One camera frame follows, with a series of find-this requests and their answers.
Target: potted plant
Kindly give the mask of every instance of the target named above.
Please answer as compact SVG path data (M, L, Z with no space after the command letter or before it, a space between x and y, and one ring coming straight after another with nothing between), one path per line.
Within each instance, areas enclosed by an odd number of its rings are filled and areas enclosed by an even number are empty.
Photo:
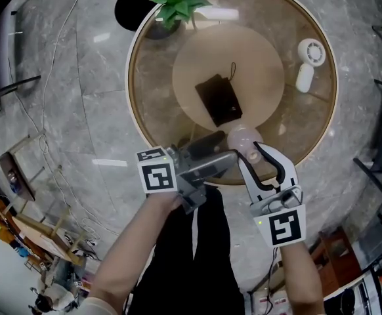
M194 11L197 8L209 6L211 3L207 0L150 0L154 3L162 5L157 18L161 18L161 23L166 30L172 30L173 26L177 24L176 29L179 27L181 20L189 22L192 21L194 29L196 23L194 20Z

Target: beige round mat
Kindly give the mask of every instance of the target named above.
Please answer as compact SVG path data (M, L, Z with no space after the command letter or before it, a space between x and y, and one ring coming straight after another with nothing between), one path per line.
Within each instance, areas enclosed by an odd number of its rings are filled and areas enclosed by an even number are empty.
M213 123L197 84L215 74L230 77L242 118L219 127ZM284 91L283 64L276 49L256 31L235 24L198 30L181 48L173 65L173 90L182 110L198 125L228 133L237 124L257 127L276 110Z

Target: black wallet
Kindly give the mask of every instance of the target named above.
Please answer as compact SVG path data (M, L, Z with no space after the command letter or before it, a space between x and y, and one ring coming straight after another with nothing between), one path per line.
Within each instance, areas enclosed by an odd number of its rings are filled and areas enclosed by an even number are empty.
M241 107L228 78L214 75L208 81L197 84L196 90L216 127L242 117Z

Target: human hand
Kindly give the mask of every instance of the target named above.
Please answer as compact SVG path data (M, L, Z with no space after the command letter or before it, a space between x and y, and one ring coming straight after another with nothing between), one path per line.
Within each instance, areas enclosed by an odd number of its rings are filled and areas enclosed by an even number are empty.
M158 192L150 194L146 202L153 205L160 205L163 210L170 213L181 205L182 197L178 192Z

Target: green leaves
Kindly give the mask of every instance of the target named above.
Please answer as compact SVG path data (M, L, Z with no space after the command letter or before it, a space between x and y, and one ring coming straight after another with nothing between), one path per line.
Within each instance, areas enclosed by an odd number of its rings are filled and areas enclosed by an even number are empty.
M150 0L154 3L162 4L158 18L163 20L163 25L170 29L175 20L181 19L188 22L192 13L199 7L209 6L207 0Z

